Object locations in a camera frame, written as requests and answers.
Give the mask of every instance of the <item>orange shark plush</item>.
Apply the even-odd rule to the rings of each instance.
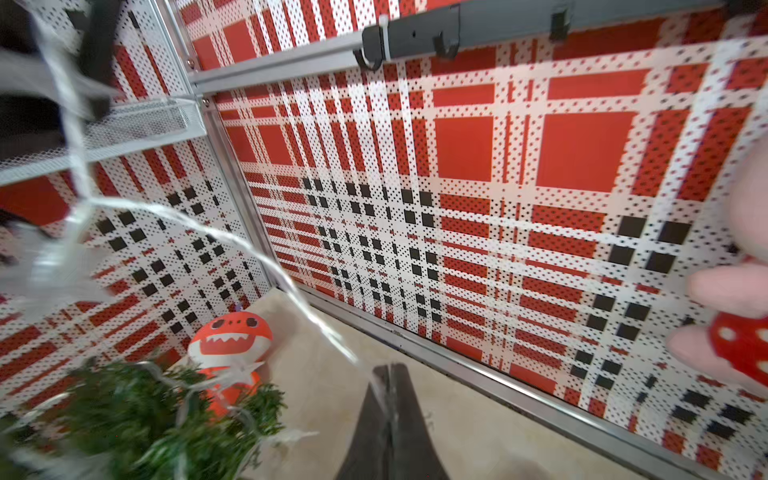
[[[197,331],[187,347],[187,353],[200,372],[209,377],[230,367],[253,365],[259,362],[272,344],[272,330],[266,320],[248,312],[228,313]],[[224,400],[233,405],[241,392],[252,392],[261,383],[256,372],[251,382],[238,382],[220,391]],[[211,410],[218,416],[227,414],[227,405],[216,395],[211,396]]]

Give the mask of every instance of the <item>red plaid wall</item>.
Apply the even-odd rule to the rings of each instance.
[[[74,44],[78,34],[67,9],[87,11],[88,2],[50,0],[43,13]],[[125,3],[114,62],[121,101],[186,92],[153,18],[148,2]],[[170,204],[245,235],[205,139],[102,161],[94,174],[104,195]],[[73,202],[68,173],[0,187],[3,262],[13,262],[20,250],[8,214],[56,237]],[[18,298],[0,296],[0,415],[21,415],[60,393],[69,370],[88,357],[136,361],[156,351],[175,361],[203,324],[237,304],[250,305],[269,288],[255,260],[148,214],[102,211],[89,236],[89,247],[111,252],[94,278],[114,295],[112,302],[77,303],[29,323],[19,318]]]
[[[353,3],[357,25],[371,23],[379,3]],[[314,25],[330,22],[322,2],[269,2],[258,18],[301,12],[309,24],[308,5]],[[346,2],[332,5],[348,31]],[[195,38],[213,32],[219,65],[243,47],[221,28],[246,18],[223,17],[240,6],[190,18]],[[217,104],[298,281],[734,478],[762,478],[765,400],[683,366],[664,339],[713,315],[685,297],[686,276],[740,258],[722,206],[766,128],[767,18],[652,18]]]

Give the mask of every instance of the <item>pink plush toy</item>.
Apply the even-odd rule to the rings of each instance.
[[[768,398],[768,137],[741,166],[727,211],[733,237],[751,257],[688,278],[690,297],[720,313],[708,327],[675,330],[667,348],[716,380]]]

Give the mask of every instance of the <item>metal bar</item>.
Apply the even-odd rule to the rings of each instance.
[[[318,41],[216,70],[190,73],[196,94],[301,78],[357,66],[353,50],[362,47],[362,31]]]
[[[567,26],[570,31],[574,31],[669,12],[717,7],[723,5],[723,0],[470,0],[458,5],[459,46],[467,48],[549,33],[552,15],[564,10],[568,19]],[[449,8],[438,8],[390,21],[388,39],[392,60],[435,54],[435,31],[441,31],[445,19],[452,18],[451,15],[445,15]],[[445,26],[448,30],[452,27],[455,27],[453,23]],[[452,38],[456,36],[455,31],[448,30],[444,32],[446,35]],[[339,71],[357,66],[353,51],[362,47],[362,31],[356,31],[215,70],[192,71],[189,79],[196,94],[209,94]],[[383,49],[381,45],[367,45],[364,51],[369,61],[375,61],[382,56]]]
[[[197,54],[187,29],[183,26],[181,14],[172,0],[149,0],[157,22],[162,25],[166,40],[174,48],[180,71],[190,72],[198,68]],[[185,78],[192,92],[189,79]]]
[[[224,125],[221,123],[221,116],[210,99],[204,99],[203,123],[208,132],[208,140],[214,149],[216,158],[221,167],[221,173],[224,182],[230,190],[230,195],[240,215],[240,221],[245,227],[249,240],[262,253],[277,259],[277,255],[272,249],[272,244],[266,236],[266,229],[261,220],[261,215],[253,202],[253,195],[248,188],[248,183],[237,163],[237,155],[234,153]],[[270,286],[276,286],[277,282],[270,271],[262,266],[266,273]]]
[[[309,303],[351,327],[431,366],[588,448],[649,478],[727,480],[728,477],[618,425],[474,362],[308,286]]]

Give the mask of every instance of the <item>black hook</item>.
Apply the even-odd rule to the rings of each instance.
[[[432,37],[432,42],[435,44],[435,54],[440,58],[447,60],[453,60],[458,53],[458,42],[452,44],[448,49],[445,49],[445,42],[442,39],[442,32],[440,35]]]
[[[355,51],[353,51],[353,54],[355,54],[355,60],[357,60],[357,65],[360,66],[363,70],[367,71],[376,71],[379,70],[382,66],[383,59],[379,58],[378,60],[373,62],[373,65],[368,65],[365,58],[362,56],[362,50],[359,48]]]

